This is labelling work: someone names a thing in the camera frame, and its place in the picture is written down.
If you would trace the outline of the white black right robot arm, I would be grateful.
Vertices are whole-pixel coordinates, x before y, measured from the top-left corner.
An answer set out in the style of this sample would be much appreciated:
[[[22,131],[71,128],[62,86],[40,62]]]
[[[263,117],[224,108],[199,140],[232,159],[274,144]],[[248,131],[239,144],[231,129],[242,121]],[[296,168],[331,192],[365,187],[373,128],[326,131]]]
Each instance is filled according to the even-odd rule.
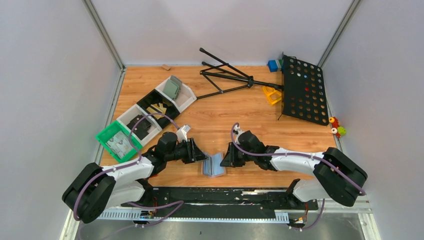
[[[251,131],[233,130],[222,167],[243,167],[254,162],[265,171],[289,171],[311,176],[294,179],[283,199],[291,207],[318,199],[332,199],[352,207],[366,193],[367,173],[335,147],[324,152],[299,152],[274,145],[264,145]]]

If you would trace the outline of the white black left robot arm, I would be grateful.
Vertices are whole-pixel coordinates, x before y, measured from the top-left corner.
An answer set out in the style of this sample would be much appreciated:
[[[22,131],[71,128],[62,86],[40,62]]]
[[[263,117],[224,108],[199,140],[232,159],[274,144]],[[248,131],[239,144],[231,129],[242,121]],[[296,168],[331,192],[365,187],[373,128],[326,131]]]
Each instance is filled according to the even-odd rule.
[[[175,133],[165,132],[137,159],[105,167],[87,164],[61,199],[76,220],[88,224],[110,207],[141,200],[150,187],[147,180],[164,170],[168,162],[191,164],[207,159],[193,138],[178,140]]]

